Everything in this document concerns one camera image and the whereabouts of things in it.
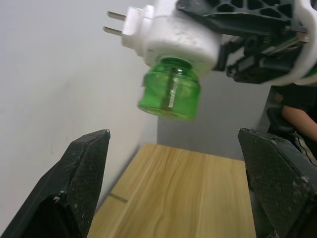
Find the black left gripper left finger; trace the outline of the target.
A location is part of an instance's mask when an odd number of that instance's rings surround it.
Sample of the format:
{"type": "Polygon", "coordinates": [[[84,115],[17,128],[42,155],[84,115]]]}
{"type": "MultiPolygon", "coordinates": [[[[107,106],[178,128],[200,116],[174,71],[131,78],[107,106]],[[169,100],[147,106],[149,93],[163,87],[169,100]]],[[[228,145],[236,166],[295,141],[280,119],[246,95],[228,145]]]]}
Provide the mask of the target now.
{"type": "Polygon", "coordinates": [[[85,238],[99,200],[110,131],[72,141],[35,185],[3,238],[85,238]]]}

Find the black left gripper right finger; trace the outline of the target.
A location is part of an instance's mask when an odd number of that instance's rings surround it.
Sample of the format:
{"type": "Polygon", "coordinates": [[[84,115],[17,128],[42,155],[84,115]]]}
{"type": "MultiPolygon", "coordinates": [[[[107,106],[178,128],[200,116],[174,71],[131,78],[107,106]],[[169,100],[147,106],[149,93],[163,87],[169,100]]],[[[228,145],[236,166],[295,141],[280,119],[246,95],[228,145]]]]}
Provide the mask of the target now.
{"type": "Polygon", "coordinates": [[[291,142],[241,128],[238,140],[255,196],[281,238],[317,236],[317,168],[291,142]]]}

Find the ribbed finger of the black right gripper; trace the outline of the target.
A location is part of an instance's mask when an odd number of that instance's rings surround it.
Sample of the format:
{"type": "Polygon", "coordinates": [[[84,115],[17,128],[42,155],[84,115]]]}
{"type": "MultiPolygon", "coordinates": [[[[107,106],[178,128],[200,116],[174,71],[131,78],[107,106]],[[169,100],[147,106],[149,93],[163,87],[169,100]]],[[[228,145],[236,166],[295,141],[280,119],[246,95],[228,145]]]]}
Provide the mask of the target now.
{"type": "Polygon", "coordinates": [[[214,67],[215,71],[224,71],[229,55],[231,54],[232,42],[226,42],[221,45],[218,55],[217,64],[214,67]]]}
{"type": "Polygon", "coordinates": [[[225,35],[279,35],[290,25],[293,0],[179,0],[176,9],[225,35]]]}

